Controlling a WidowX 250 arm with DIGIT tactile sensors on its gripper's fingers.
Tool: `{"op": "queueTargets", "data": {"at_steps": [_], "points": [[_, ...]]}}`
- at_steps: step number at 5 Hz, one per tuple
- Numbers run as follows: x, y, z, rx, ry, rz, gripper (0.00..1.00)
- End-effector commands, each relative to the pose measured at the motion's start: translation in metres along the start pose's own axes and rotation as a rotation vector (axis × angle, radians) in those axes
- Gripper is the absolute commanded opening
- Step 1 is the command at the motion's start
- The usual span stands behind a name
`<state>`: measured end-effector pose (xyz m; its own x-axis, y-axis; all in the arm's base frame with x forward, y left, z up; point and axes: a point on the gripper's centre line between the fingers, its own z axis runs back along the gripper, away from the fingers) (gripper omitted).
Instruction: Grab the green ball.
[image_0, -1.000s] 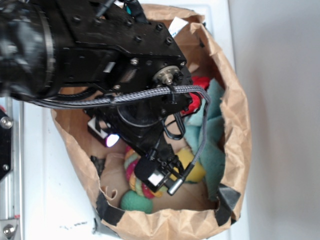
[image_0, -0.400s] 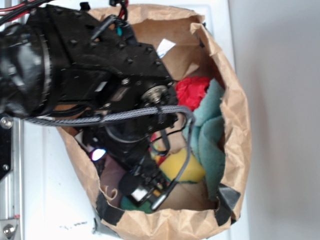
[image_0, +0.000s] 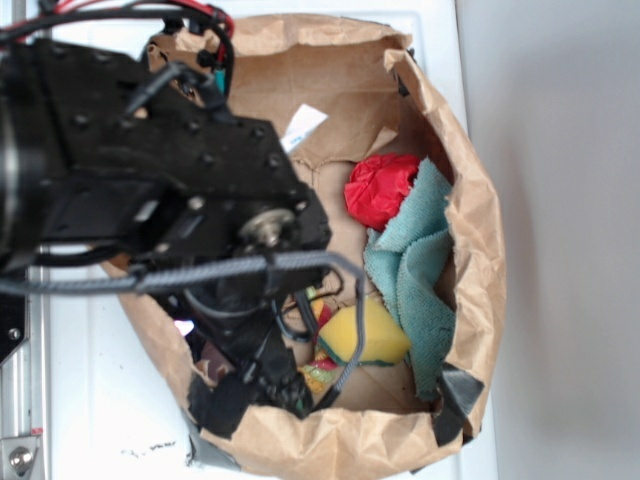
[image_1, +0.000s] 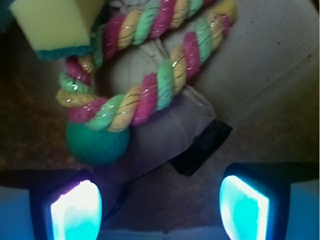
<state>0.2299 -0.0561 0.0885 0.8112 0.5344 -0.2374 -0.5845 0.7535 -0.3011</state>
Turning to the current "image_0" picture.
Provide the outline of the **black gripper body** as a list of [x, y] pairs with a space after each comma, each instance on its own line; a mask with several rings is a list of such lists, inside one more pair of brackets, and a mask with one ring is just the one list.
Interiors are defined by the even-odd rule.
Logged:
[[175, 320], [191, 320], [194, 358], [215, 348], [229, 370], [189, 389], [197, 419], [240, 419], [248, 408], [270, 406], [303, 419], [314, 409], [311, 391], [286, 340], [309, 342], [317, 331], [309, 287], [322, 285], [328, 268], [246, 274], [155, 294]]

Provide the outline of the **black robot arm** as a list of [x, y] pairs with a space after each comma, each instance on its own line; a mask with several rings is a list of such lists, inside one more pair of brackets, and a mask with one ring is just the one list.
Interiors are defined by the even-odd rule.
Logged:
[[[317, 324], [328, 217], [274, 126], [228, 105], [231, 20], [183, 1], [65, 9], [1, 31], [1, 291], [137, 293], [195, 323], [232, 367], [203, 406], [225, 431], [252, 405], [318, 409], [287, 339]], [[160, 19], [212, 33], [198, 65], [156, 72], [50, 28]]]

